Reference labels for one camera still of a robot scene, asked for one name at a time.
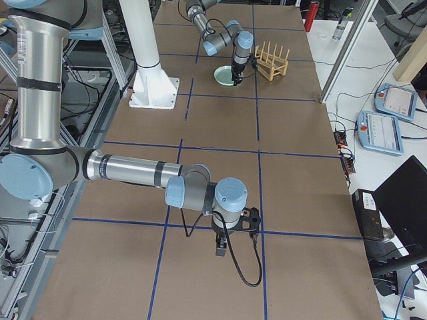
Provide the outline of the mint green plate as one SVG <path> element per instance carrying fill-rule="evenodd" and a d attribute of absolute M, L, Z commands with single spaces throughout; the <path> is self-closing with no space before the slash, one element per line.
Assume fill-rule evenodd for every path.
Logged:
<path fill-rule="evenodd" d="M 232 87 L 236 86 L 237 84 L 232 79 L 232 66 L 231 65 L 224 65 L 221 67 L 218 67 L 214 71 L 214 79 L 217 83 L 220 85 L 226 86 L 226 87 Z"/>

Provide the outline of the wooden dish rack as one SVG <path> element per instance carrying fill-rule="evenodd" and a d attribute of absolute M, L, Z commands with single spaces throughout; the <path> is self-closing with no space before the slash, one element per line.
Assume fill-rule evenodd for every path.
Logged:
<path fill-rule="evenodd" d="M 254 53 L 258 63 L 258 71 L 268 81 L 273 81 L 276 76 L 284 77 L 286 75 L 290 50 L 288 49 L 286 54 L 283 55 L 283 46 L 278 50 L 278 45 L 275 44 L 273 51 L 270 50 L 270 46 L 270 41 L 267 43 L 264 41 L 262 46 L 256 45 Z"/>

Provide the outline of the red cylinder bottle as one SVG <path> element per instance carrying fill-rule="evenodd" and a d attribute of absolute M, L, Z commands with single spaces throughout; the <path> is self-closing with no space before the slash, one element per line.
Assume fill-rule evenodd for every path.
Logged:
<path fill-rule="evenodd" d="M 316 15 L 318 13 L 319 7 L 320 7 L 319 1 L 310 1 L 308 12 L 304 22 L 304 29 L 307 33 L 311 31 L 311 28 L 312 28 L 314 19 L 316 18 Z"/>

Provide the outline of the clear water bottle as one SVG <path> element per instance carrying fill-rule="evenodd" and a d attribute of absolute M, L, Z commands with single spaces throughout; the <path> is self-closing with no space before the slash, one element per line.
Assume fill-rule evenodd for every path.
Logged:
<path fill-rule="evenodd" d="M 342 38 L 342 35 L 344 34 L 344 30 L 348 24 L 348 21 L 350 17 L 352 16 L 352 11 L 354 10 L 353 7 L 346 7 L 342 14 L 340 15 L 340 18 L 338 20 L 338 24 L 336 25 L 334 34 L 332 35 L 333 40 L 340 40 Z"/>

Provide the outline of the orange black power strip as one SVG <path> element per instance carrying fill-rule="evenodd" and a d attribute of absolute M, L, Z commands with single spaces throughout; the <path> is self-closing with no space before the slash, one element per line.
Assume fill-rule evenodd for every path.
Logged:
<path fill-rule="evenodd" d="M 344 130 L 334 130 L 334 139 L 337 145 L 338 154 L 340 161 L 346 175 L 353 174 L 356 172 L 354 167 L 355 156 L 351 149 L 348 147 L 346 140 L 346 132 Z"/>

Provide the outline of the black box device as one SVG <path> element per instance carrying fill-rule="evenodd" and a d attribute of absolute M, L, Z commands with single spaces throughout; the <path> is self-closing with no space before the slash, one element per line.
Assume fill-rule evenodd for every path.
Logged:
<path fill-rule="evenodd" d="M 352 204 L 361 236 L 364 239 L 382 241 L 384 239 L 380 213 L 377 210 L 372 192 L 357 189 L 352 194 Z"/>

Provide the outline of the near blue teach pendant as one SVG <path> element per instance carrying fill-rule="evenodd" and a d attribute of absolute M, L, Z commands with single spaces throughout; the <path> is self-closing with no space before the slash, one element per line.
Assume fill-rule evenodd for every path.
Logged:
<path fill-rule="evenodd" d="M 357 134 L 364 148 L 397 156 L 404 154 L 398 118 L 393 115 L 361 111 Z"/>

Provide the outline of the blue teach pendant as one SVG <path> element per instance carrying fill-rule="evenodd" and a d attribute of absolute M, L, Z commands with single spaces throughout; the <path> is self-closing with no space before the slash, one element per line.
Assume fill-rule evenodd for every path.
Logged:
<path fill-rule="evenodd" d="M 394 115 L 405 121 L 413 121 L 416 110 L 416 92 L 390 83 L 383 83 L 375 93 L 374 106 L 379 112 Z"/>
<path fill-rule="evenodd" d="M 397 156 L 404 154 L 398 118 L 393 115 L 361 111 L 357 134 L 364 148 Z"/>

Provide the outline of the far blue teach pendant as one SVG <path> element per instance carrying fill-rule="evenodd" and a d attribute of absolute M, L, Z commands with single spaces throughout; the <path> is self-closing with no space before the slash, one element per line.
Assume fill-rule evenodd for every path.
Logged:
<path fill-rule="evenodd" d="M 374 106 L 379 112 L 394 115 L 405 121 L 413 121 L 416 110 L 416 92 L 390 83 L 383 83 L 375 93 Z"/>

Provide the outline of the black laptop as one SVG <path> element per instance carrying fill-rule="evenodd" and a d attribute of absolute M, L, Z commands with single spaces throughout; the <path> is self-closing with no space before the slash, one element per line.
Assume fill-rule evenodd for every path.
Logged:
<path fill-rule="evenodd" d="M 370 265 L 373 277 L 426 262 L 426 167 L 410 156 L 374 192 L 385 220 L 409 254 Z"/>

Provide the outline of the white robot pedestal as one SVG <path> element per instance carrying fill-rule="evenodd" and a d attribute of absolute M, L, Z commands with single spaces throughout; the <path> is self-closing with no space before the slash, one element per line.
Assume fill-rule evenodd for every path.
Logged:
<path fill-rule="evenodd" d="M 129 106 L 173 109 L 179 87 L 162 69 L 148 1 L 119 2 L 133 49 L 137 72 Z"/>

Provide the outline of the aluminium frame post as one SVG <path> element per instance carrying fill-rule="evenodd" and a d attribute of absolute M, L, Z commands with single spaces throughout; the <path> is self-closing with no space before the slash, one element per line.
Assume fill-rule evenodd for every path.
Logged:
<path fill-rule="evenodd" d="M 328 76 L 326 84 L 322 90 L 319 101 L 325 103 L 330 96 L 335 84 L 338 82 L 340 74 L 346 66 L 347 60 L 350 57 L 355 44 L 364 28 L 364 25 L 368 22 L 372 15 L 375 7 L 378 4 L 378 0 L 365 0 L 356 16 L 356 20 L 353 22 L 352 27 L 342 45 L 342 48 L 337 56 L 336 62 Z"/>

